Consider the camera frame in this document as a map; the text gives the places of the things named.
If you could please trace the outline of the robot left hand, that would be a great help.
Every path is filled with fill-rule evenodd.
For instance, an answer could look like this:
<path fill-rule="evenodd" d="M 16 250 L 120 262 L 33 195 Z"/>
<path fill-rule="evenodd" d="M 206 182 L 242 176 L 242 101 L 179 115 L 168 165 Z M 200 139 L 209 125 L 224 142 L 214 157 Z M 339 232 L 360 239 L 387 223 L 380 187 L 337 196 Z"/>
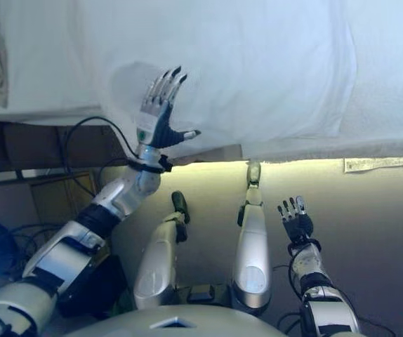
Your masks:
<path fill-rule="evenodd" d="M 141 145 L 164 149 L 201 134 L 197 129 L 176 131 L 170 125 L 176 96 L 186 79 L 187 74 L 178 66 L 160 74 L 151 83 L 136 119 L 136 133 Z"/>

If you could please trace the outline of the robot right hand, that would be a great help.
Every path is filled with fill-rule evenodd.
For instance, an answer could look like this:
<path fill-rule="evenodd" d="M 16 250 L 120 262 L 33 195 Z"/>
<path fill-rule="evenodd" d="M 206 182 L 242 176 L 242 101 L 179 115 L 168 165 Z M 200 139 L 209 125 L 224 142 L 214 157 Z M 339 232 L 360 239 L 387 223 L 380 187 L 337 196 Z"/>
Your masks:
<path fill-rule="evenodd" d="M 293 244 L 302 244 L 311 238 L 313 222 L 308 215 L 307 206 L 302 196 L 289 197 L 277 206 L 282 225 Z"/>

